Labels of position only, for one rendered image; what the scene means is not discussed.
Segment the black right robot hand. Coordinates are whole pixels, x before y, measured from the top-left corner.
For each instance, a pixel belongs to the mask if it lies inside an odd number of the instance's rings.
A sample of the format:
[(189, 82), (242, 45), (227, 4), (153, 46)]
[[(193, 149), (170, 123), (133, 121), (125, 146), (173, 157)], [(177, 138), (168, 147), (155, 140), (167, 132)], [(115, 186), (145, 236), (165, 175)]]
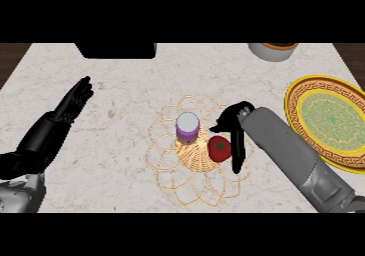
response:
[(215, 125), (208, 128), (214, 133), (230, 133), (230, 153), (232, 153), (232, 171), (239, 173), (245, 160), (243, 147), (243, 129), (241, 122), (246, 115), (254, 111), (254, 106), (249, 102), (241, 101), (227, 106), (215, 120)]

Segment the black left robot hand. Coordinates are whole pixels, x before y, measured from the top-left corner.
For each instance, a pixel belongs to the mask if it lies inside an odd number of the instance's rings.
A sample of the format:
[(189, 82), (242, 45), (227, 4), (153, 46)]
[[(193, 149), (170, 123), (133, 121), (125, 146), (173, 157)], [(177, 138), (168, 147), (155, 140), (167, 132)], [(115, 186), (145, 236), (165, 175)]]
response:
[(75, 83), (68, 93), (65, 94), (54, 110), (52, 119), (56, 122), (71, 124), (80, 115), (85, 102), (93, 95), (90, 77), (85, 76)]

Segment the red tomato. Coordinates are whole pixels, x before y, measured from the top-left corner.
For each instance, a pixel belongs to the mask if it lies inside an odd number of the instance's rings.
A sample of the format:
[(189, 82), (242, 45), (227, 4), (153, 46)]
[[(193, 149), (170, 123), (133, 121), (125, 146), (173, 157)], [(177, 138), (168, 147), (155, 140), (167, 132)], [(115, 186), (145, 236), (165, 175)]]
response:
[(212, 162), (223, 162), (232, 155), (230, 143), (221, 136), (212, 136), (207, 143), (208, 156)]

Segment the tan woven placemat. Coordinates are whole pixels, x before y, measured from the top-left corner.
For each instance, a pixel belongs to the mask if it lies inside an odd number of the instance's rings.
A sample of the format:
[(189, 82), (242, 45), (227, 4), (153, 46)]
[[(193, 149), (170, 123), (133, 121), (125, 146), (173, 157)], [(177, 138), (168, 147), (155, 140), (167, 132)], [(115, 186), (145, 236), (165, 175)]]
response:
[[(210, 96), (184, 95), (161, 107), (146, 128), (145, 163), (155, 172), (155, 185), (171, 192), (184, 207), (196, 203), (217, 207), (224, 200), (238, 198), (241, 184), (249, 178), (248, 163), (242, 165), (242, 174), (230, 174), (230, 160), (215, 163), (208, 156), (208, 127), (224, 107)], [(192, 112), (199, 121), (196, 141), (190, 145), (181, 143), (176, 132), (176, 120), (183, 112)]]

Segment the yellow patterned plate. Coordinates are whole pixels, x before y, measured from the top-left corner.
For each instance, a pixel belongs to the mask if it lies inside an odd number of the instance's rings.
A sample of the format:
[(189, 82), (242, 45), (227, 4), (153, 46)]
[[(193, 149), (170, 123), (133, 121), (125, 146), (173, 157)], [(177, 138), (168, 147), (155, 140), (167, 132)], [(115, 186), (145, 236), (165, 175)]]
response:
[(335, 77), (308, 75), (291, 83), (283, 109), (292, 130), (322, 160), (365, 174), (365, 92)]

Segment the purple can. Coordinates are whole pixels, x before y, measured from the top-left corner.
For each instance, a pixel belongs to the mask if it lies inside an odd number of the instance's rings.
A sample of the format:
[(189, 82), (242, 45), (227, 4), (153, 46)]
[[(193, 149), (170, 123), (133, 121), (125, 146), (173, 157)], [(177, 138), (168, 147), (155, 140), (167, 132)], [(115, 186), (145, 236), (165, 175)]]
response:
[(176, 119), (176, 137), (181, 144), (190, 144), (198, 137), (199, 120), (192, 112), (183, 112)]

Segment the black appliance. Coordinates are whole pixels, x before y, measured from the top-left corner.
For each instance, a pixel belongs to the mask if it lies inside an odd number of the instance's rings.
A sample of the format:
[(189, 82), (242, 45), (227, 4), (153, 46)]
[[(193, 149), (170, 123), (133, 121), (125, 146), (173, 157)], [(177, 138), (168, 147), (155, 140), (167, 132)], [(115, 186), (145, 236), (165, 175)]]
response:
[(87, 59), (152, 59), (155, 43), (77, 43), (75, 47)]

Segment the grey pot with brown rim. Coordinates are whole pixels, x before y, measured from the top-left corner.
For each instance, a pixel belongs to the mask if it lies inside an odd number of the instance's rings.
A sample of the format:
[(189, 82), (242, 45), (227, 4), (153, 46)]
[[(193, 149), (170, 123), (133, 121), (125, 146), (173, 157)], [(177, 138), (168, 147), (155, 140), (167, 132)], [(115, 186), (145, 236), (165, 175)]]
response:
[(297, 43), (249, 43), (251, 53), (264, 61), (285, 61), (297, 48)]

